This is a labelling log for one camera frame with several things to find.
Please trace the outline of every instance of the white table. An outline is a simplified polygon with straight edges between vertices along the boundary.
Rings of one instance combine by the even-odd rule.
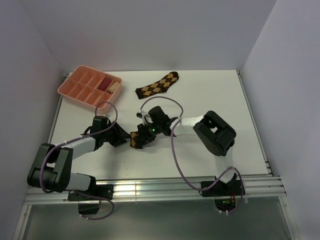
[[[118,123],[128,133],[137,130],[141,119],[137,110],[146,99],[138,99],[135,89],[160,80],[170,71],[118,71],[111,74],[123,79],[123,91],[115,105]],[[234,166],[242,175],[268,174],[246,99],[235,70],[177,71],[179,81],[167,93],[184,107],[184,117],[196,117],[215,111],[236,131],[233,147]],[[146,104],[147,112],[161,106],[169,117],[180,114],[175,103],[154,99]],[[91,126],[94,113],[62,100],[51,142],[58,144],[78,137]],[[174,139],[179,164],[187,177],[215,176],[215,157],[196,135]],[[171,151],[170,138],[158,135],[142,150],[131,148],[129,141],[117,148],[105,143],[99,150],[87,153],[72,163],[72,172],[95,176],[98,180],[127,180],[180,177]]]

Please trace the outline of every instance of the small food item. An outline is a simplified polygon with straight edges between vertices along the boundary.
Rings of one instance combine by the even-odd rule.
[[[115,92],[115,90],[117,89],[117,87],[119,86],[119,82],[115,82],[114,84],[111,85],[111,87],[109,87],[109,89],[107,90],[108,94],[113,94]]]
[[[111,82],[112,82],[111,78],[104,77],[98,89],[101,91],[106,91],[106,89],[109,87]]]

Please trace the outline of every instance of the brown sock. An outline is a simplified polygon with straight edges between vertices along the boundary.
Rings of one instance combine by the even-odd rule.
[[[144,99],[156,94],[165,93],[167,90],[179,79],[179,75],[176,71],[170,72],[168,75],[164,76],[161,80],[155,83],[137,88],[135,93],[139,99]]]
[[[138,131],[130,132],[130,147],[135,148],[135,149],[142,149],[142,147],[138,146],[138,144],[137,144],[138,137],[139,137]]]

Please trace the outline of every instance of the sorting tray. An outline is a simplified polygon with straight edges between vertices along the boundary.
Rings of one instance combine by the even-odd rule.
[[[98,87],[104,78],[109,78],[112,82],[105,91],[101,91]],[[118,87],[112,94],[107,93],[115,82],[119,83]],[[114,104],[121,92],[122,79],[120,77],[84,65],[78,66],[58,89],[58,93],[66,100],[92,111],[104,101]],[[101,104],[97,113],[106,114],[111,108],[110,104]]]

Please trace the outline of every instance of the white backdrop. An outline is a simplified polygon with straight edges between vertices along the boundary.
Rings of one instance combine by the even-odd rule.
[[[18,0],[0,1],[0,233],[11,240],[62,75]]]
[[[21,0],[65,72],[242,69],[276,0]]]
[[[278,0],[243,69],[272,170],[304,240],[320,236],[320,2]]]

